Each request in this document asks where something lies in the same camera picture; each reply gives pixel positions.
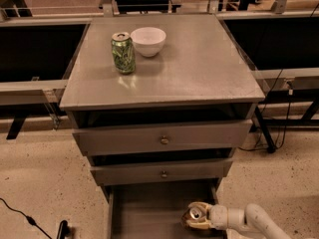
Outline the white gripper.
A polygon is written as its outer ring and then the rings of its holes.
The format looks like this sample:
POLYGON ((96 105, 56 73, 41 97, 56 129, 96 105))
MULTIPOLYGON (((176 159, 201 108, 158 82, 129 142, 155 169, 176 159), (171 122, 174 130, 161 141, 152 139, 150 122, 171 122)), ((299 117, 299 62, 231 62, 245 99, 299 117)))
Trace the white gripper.
POLYGON ((208 230, 211 227, 217 230, 234 229, 239 231, 244 226, 245 214, 242 209, 228 208, 222 205, 211 205, 206 202, 191 202, 189 208, 198 208, 203 213, 209 211, 210 222, 205 216, 192 218, 191 216, 182 216, 181 224, 188 229, 208 230))

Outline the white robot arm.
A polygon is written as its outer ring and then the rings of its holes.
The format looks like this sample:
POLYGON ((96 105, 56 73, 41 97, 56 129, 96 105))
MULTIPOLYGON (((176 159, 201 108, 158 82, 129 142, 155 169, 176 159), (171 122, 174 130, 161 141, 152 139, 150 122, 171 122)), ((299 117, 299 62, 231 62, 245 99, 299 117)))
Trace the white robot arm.
POLYGON ((250 239, 291 239, 259 205, 244 209, 220 204, 191 202, 181 217, 184 227, 195 230, 232 229, 250 239))

